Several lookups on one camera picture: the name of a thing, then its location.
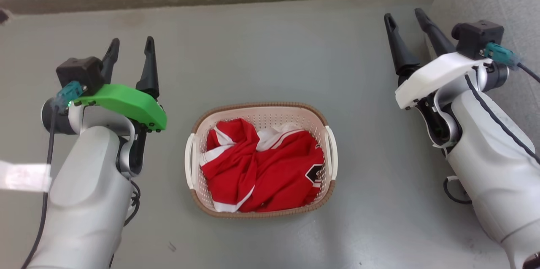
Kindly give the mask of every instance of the basket rim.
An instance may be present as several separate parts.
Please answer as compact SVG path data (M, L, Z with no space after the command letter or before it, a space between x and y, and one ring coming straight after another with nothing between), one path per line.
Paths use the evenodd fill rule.
M271 107L271 106L281 106L281 107L290 107L290 108L301 108L306 109L314 113L322 122L322 124L326 127L328 126L328 121L326 121L326 118L322 113L314 108L313 106L310 106L308 104L305 104L303 102L246 102L243 104L235 104L235 105L226 105L226 106L220 106L218 108L214 108L210 111L207 111L202 115L195 125L193 126L193 129L191 133L197 133L197 130L199 129L200 125L203 123L205 119L210 117L211 115L223 112L223 111L229 111L229 110L236 110L236 109L245 109L245 108L257 108L257 107ZM299 208L293 208L288 210L281 210L281 211L271 211L271 212L249 212L249 213L242 213L242 212L217 212L214 210L211 210L207 208L199 199L197 196L197 191L193 188L190 189L191 196L193 200L195 201L195 204L206 214L216 217L216 218L229 218L229 219L259 219L259 218L270 218L270 217L280 217L280 216L286 216L286 215L295 215L299 213L305 213L310 212L313 210L316 210L322 205L326 204L330 197L332 196L332 193L334 192L335 187L335 180L331 180L328 185L328 190L326 191L326 194L322 197L321 200L316 202L313 205L303 206Z
M236 110L236 109L268 107L268 106L282 106L282 107L306 109L306 110L311 111L315 115L317 115L317 117L322 121L322 124L324 126L328 126L328 122L326 121L326 118L324 117L324 115L322 115L322 113L319 110L303 102L246 102L243 104L220 106L210 111L207 111L197 120L197 122L193 126L193 129L191 130L191 133L197 133L197 130L199 129L203 121L206 118L208 118L210 115L213 115L215 113L229 111L229 110Z
M286 216L286 215L296 215L300 213L306 213L310 212L316 209L319 209L322 207L322 205L326 204L330 197L332 196L332 193L334 192L335 187L335 180L331 180L330 184L328 185L328 191L326 191L326 194L323 196L321 200L316 202L313 205L309 206L303 206L299 208L293 208L288 210L280 210L280 211L271 211L271 212L217 212L213 211L211 209L208 209L203 203L199 200L199 197L197 196L197 192L195 189L190 189L191 191L191 197L193 197L193 200L195 201L195 204L206 214L215 217L215 218L229 218L229 219L261 219L261 218L270 218L270 217L280 217L280 216Z

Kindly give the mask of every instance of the green bracket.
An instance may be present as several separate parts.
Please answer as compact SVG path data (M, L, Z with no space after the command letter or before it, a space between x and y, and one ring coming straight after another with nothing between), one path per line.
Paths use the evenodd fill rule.
M167 115L156 100L145 92L125 85L106 84L96 94L82 96L73 102L85 106L102 106L138 121L154 131L162 131L167 127Z

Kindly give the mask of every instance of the white basket handle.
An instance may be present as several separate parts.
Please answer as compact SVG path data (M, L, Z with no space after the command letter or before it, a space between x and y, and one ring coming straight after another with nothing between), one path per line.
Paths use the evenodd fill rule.
M189 137L187 138L186 150L184 153L184 168L186 169L186 181L187 181L187 186L189 187L190 190L193 189L193 177L191 173L191 171L193 171L193 167L192 167L192 161L189 159L190 158L195 159L195 154L192 154L194 150L193 149L194 140L195 140L195 133L191 133L191 135L189 135Z
M327 153L330 153L330 160L328 160L327 164L330 163L330 173L332 174L332 180L335 180L336 176L338 176L338 145L336 144L334 132L332 132L332 129L330 129L329 126L326 126L326 132L326 145L327 148L330 150L330 152L327 151Z

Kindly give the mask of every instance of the gray tabletop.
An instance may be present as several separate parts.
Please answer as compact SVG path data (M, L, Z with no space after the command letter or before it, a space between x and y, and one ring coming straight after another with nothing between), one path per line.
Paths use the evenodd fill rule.
M451 169L430 147L421 116L394 100L397 77L382 17L426 57L413 9L432 0L313 0L19 17L0 27L0 158L46 159L39 109L59 90L66 58L101 57L120 38L113 82L135 86L154 36L167 131L151 134L139 214L113 268L507 268L470 206L442 190ZM339 150L330 201L264 221L205 215L186 185L191 127L216 106L306 102L328 119ZM53 174L76 137L57 136ZM2 267L23 262L41 196L0 192Z

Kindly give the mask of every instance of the laundry basket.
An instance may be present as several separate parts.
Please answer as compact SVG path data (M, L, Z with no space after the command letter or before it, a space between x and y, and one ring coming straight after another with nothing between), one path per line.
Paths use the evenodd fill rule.
M216 212L212 195L208 191L206 178L200 168L199 158L206 152L208 132L218 121L230 121L243 118L257 131L266 127L295 123L306 129L322 146L324 167L320 178L321 190L315 200L303 207L273 212ZM186 180L193 200L207 214L218 218L268 218L313 211L324 205L332 195L338 174L338 149L332 130L324 116L312 106L300 102L255 102L241 105L224 106L206 112L193 127L187 139L185 151Z

